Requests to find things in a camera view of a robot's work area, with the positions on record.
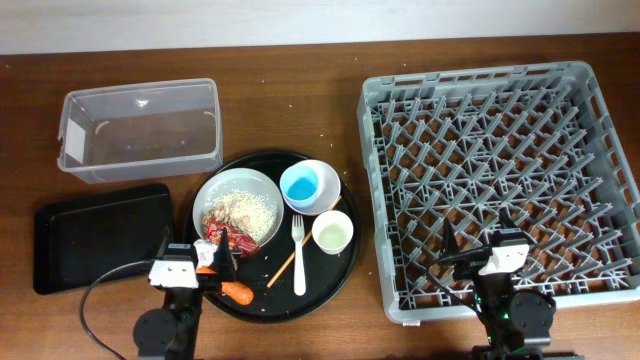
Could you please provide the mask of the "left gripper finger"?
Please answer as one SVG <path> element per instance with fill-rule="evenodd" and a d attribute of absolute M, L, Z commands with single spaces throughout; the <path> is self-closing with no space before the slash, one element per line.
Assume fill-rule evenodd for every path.
<path fill-rule="evenodd" d="M 228 232 L 223 229 L 217 250 L 214 254 L 214 261 L 211 269 L 216 272 L 221 282 L 235 282 L 236 269 L 233 262 L 232 253 L 229 247 Z"/>
<path fill-rule="evenodd" d="M 170 242 L 170 227 L 165 226 L 162 230 L 162 239 L 158 246 L 158 251 L 154 256 L 155 259 L 160 259 L 164 256 L 167 244 Z"/>

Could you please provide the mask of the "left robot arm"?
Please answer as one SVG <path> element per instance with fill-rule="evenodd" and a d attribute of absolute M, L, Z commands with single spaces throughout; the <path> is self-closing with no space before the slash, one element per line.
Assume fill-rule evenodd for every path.
<path fill-rule="evenodd" d="M 141 315 L 134 326 L 139 359 L 194 357 L 204 294 L 236 280 L 226 231 L 214 252 L 212 272 L 199 274 L 197 265 L 195 246 L 181 243 L 168 244 L 152 262 L 149 283 L 164 292 L 164 302 Z"/>

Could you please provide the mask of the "white tissue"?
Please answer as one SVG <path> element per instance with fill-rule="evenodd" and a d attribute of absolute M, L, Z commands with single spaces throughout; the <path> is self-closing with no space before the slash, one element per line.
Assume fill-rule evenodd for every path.
<path fill-rule="evenodd" d="M 196 269 L 199 270 L 201 268 L 209 268 L 214 262 L 215 253 L 218 246 L 212 242 L 208 242 L 202 239 L 195 241 L 193 245 L 196 249 L 198 257 Z"/>

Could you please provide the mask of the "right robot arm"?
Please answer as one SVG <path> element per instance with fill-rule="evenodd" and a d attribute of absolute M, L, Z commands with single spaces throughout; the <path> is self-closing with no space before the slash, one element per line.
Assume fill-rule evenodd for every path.
<path fill-rule="evenodd" d="M 441 290 L 452 300 L 471 309 L 483 324 L 488 344 L 471 350 L 473 359 L 570 360 L 575 353 L 546 353 L 556 313 L 553 297 L 536 290 L 518 290 L 512 275 L 524 267 L 534 245 L 533 239 L 499 211 L 499 228 L 488 243 L 461 250 L 449 220 L 443 223 L 442 255 L 437 266 L 453 268 L 453 279 L 470 281 L 472 302 L 466 302 L 446 287 Z"/>

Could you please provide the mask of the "white cup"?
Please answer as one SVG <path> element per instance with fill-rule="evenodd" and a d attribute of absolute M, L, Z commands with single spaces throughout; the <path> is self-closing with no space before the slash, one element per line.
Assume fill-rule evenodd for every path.
<path fill-rule="evenodd" d="M 341 253 L 351 242 L 354 225 L 350 217 L 341 211 L 331 210 L 320 214 L 312 225 L 312 238 L 328 255 Z"/>

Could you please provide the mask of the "white plastic fork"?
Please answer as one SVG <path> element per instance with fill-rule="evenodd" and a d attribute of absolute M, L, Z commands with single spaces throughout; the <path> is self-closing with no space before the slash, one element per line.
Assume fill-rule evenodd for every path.
<path fill-rule="evenodd" d="M 306 278 L 303 259 L 303 241 L 306 236 L 304 221 L 301 215 L 292 218 L 291 237 L 295 244 L 294 253 L 294 293 L 303 296 L 306 293 Z"/>

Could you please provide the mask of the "rice and food scraps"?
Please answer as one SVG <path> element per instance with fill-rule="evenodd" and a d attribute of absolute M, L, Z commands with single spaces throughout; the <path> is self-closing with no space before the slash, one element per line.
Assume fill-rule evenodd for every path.
<path fill-rule="evenodd" d="M 207 230 L 213 220 L 231 225 L 263 245 L 276 230 L 278 216 L 278 207 L 270 204 L 265 195 L 233 190 L 208 204 L 201 223 L 203 230 Z"/>

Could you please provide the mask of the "white bowl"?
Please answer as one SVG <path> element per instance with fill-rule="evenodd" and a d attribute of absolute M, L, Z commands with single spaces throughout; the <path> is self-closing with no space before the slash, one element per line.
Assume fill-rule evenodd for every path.
<path fill-rule="evenodd" d="M 297 200 L 290 196 L 290 189 L 301 180 L 310 183 L 310 198 Z M 280 177 L 280 190 L 285 203 L 298 213 L 312 216 L 329 210 L 341 193 L 341 181 L 337 172 L 320 160 L 303 160 L 287 168 Z"/>

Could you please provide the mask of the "red snack wrapper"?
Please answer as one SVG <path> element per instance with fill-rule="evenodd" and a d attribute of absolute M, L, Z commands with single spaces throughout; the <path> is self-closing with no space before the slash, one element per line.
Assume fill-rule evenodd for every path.
<path fill-rule="evenodd" d="M 242 257 L 252 256 L 260 249 L 258 243 L 249 235 L 234 226 L 218 221 L 216 218 L 212 218 L 207 225 L 206 240 L 218 245 L 223 232 L 227 233 L 230 249 L 239 251 Z"/>

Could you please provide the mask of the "blue cup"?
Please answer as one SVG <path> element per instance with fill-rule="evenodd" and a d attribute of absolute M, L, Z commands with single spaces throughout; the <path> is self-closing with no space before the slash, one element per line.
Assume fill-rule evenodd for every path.
<path fill-rule="evenodd" d="M 296 208 L 311 206 L 319 193 L 318 175 L 302 163 L 287 168 L 280 177 L 279 186 L 284 198 Z"/>

